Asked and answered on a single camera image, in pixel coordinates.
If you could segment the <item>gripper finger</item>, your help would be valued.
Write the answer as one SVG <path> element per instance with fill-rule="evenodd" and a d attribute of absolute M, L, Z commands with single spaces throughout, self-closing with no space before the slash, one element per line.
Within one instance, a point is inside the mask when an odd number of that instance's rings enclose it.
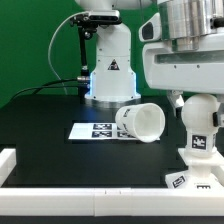
<path fill-rule="evenodd" d="M 213 126 L 224 127 L 224 103 L 216 101 L 216 111 L 213 113 Z"/>
<path fill-rule="evenodd" d="M 182 97 L 183 92 L 177 90 L 168 90 L 167 98 L 173 108 L 173 113 L 176 118 L 180 116 L 181 109 L 184 106 L 184 100 Z"/>

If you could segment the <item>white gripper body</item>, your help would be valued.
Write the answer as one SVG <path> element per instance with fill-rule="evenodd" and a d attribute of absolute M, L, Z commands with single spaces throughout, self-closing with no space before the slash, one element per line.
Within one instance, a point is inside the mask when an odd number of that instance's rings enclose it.
<path fill-rule="evenodd" d="M 167 42 L 143 47 L 143 66 L 152 89 L 224 94 L 224 33 L 199 39 L 199 49 L 173 52 Z"/>

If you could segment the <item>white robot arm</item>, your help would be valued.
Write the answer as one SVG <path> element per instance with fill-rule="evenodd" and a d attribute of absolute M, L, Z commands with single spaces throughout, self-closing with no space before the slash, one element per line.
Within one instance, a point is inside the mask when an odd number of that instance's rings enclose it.
<path fill-rule="evenodd" d="M 97 62 L 87 97 L 94 102 L 128 101 L 135 81 L 130 69 L 129 29 L 122 9 L 157 12 L 139 29 L 142 60 L 150 88 L 165 90 L 174 109 L 184 92 L 210 93 L 220 106 L 212 114 L 224 127 L 224 0 L 75 0 L 86 26 L 97 26 Z"/>

